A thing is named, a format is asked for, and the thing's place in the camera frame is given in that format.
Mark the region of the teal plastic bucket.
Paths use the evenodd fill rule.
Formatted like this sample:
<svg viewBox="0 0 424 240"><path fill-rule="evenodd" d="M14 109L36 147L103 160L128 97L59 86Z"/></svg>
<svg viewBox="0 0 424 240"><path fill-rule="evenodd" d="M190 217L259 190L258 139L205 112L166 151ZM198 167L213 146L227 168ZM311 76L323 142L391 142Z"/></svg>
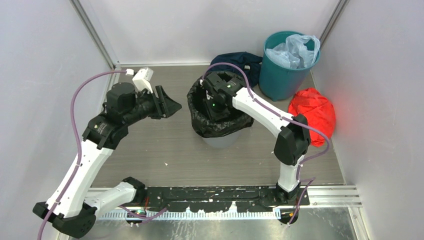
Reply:
<svg viewBox="0 0 424 240"><path fill-rule="evenodd" d="M320 49L317 60L312 67L288 69L276 65L265 55L267 48L274 48L278 44L284 43L287 37L294 34L305 35L296 31L280 31L270 35L263 43L263 58L259 76L259 88L264 95L274 102L285 100L293 96L309 74L312 67L319 62L321 57Z"/></svg>

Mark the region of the grey translucent trash bin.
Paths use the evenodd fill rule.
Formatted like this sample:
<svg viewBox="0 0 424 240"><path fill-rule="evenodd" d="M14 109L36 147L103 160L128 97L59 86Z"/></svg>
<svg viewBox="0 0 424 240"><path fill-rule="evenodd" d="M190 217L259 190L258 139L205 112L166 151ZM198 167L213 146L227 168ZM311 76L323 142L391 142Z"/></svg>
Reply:
<svg viewBox="0 0 424 240"><path fill-rule="evenodd" d="M221 136L221 137L209 137L209 138L204 138L202 137L201 139L209 146L213 147L213 148L218 148L218 149L223 149L223 148L228 148L231 145L233 145L237 139L240 137L242 131L236 131L233 132L231 134L228 134L226 136Z"/></svg>

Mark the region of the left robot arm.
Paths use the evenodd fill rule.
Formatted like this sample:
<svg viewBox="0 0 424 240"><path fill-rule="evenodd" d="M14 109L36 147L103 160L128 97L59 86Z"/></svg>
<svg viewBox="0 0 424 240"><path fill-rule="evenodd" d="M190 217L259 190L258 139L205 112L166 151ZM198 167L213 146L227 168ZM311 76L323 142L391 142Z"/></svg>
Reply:
<svg viewBox="0 0 424 240"><path fill-rule="evenodd" d="M133 177L89 197L88 191L99 170L129 133L129 127L145 118L169 118L182 108L158 85L150 92L132 83L117 83L106 93L103 111L92 118L79 139L77 155L55 193L33 207L33 213L60 233L79 239L96 219L124 204L141 206L146 186Z"/></svg>

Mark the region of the black trash bag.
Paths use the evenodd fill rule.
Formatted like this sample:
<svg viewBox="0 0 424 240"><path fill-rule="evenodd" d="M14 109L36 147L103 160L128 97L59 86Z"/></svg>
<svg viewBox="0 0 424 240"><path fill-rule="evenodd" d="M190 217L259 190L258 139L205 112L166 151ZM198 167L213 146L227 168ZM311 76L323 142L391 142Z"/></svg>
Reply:
<svg viewBox="0 0 424 240"><path fill-rule="evenodd" d="M203 88L200 81L201 78L199 77L192 84L186 95L191 126L195 133L202 138L216 138L252 127L255 120L248 114L228 104L221 104L213 99L207 99L207 90ZM207 101L226 105L230 111L230 116L218 122L211 121L207 114Z"/></svg>

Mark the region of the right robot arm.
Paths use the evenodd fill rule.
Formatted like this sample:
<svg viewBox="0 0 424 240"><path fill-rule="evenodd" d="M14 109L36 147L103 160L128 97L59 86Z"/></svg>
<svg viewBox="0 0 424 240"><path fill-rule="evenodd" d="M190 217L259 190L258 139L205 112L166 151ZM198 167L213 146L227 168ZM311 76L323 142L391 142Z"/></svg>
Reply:
<svg viewBox="0 0 424 240"><path fill-rule="evenodd" d="M273 153L280 162L277 198L281 204L291 205L300 189L301 161L311 143L306 117L294 116L266 102L246 80L236 77L225 80L217 72L211 72L199 83L205 90L203 102L211 120L223 120L230 110L237 110L263 125L276 138Z"/></svg>

